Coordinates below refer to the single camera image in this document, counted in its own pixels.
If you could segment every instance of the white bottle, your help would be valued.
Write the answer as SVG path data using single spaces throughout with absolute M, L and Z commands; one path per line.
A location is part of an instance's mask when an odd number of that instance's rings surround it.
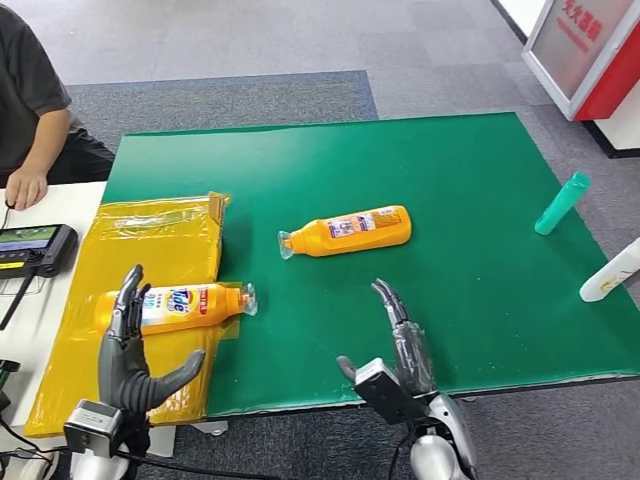
M 585 302 L 602 300 L 638 270 L 640 270 L 640 238 L 584 282 L 580 288 L 580 297 Z

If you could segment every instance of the bottle label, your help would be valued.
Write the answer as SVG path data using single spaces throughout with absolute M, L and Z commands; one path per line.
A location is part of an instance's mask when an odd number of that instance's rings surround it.
M 370 210 L 355 215 L 336 217 L 327 220 L 333 238 L 346 237 L 354 233 L 369 232 L 377 228 L 390 227 L 402 222 L 400 214 L 393 207 Z
M 143 325 L 158 323 L 165 315 L 186 316 L 196 308 L 207 313 L 208 291 L 206 288 L 170 288 L 163 292 L 149 292 L 143 304 Z

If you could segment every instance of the robotic hand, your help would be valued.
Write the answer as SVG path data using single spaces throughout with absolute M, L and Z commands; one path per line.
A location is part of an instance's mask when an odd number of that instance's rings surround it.
M 146 412 L 193 380 L 202 366 L 203 350 L 191 353 L 182 366 L 152 378 L 140 333 L 142 307 L 150 285 L 138 289 L 143 269 L 136 265 L 125 277 L 111 323 L 98 354 L 100 402 L 81 400 L 64 424 L 73 452 L 74 479 L 135 478 L 139 464 L 117 456 L 144 456 L 149 446 Z
M 475 480 L 471 438 L 455 402 L 436 389 L 424 333 L 387 283 L 377 279 L 371 288 L 382 298 L 391 322 L 395 372 L 380 358 L 356 369 L 343 356 L 337 358 L 338 366 L 356 393 L 389 425 L 407 424 L 405 440 L 413 442 L 411 468 L 418 480 Z
M 143 278 L 136 265 L 125 277 L 111 323 L 98 355 L 100 401 L 130 414 L 145 414 L 193 380 L 205 359 L 204 350 L 191 353 L 184 365 L 162 378 L 151 378 L 140 334 L 142 306 L 151 286 L 137 290 Z

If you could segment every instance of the gray carpet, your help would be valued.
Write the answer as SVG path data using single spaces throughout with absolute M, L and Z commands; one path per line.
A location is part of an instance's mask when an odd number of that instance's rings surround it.
M 491 14 L 483 9 L 492 8 L 488 2 L 464 5 L 478 18 Z M 521 47 L 515 36 L 507 35 L 491 48 L 502 58 Z M 605 158 L 582 126 L 562 118 L 526 67 L 513 58 L 507 61 L 509 75 L 503 83 L 518 99 L 512 108 L 551 168 L 562 180 L 577 169 L 592 177 L 593 186 L 578 209 L 603 250 L 611 256 L 638 236 L 640 164 Z M 471 79 L 474 71 L 460 67 L 461 75 Z M 343 72 L 88 85 L 69 91 L 74 108 L 91 130 L 115 147 L 125 131 L 375 118 L 366 78 L 362 72 Z M 496 92 L 485 95 L 491 85 L 466 85 L 464 95 L 475 102 L 467 111 L 496 108 Z M 438 108 L 448 101 L 449 113 L 465 112 L 456 91 L 438 98 Z M 638 285 L 630 291 L 636 302 L 640 298 Z M 633 381 L 503 394 L 461 406 L 473 435 L 482 478 L 619 480 L 640 479 L 638 405 L 640 383 Z M 376 480 L 386 478 L 400 435 L 366 409 L 253 418 L 234 421 L 220 438 L 179 428 L 175 458 L 194 466 L 286 478 Z M 396 478 L 411 478 L 407 461 L 406 454 L 401 457 Z M 155 468 L 142 473 L 143 478 L 200 478 Z
M 377 120 L 364 71 L 70 85 L 72 108 L 110 149 L 125 133 Z

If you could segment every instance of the bottle cap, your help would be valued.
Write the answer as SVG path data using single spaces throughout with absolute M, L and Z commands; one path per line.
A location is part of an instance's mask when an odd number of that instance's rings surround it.
M 284 260 L 291 258 L 294 255 L 294 245 L 291 242 L 291 233 L 278 232 L 278 243 L 280 244 L 280 256 Z
M 242 298 L 242 311 L 244 313 L 252 317 L 258 313 L 258 301 L 256 298 L 256 289 L 253 283 L 242 285 L 241 295 Z

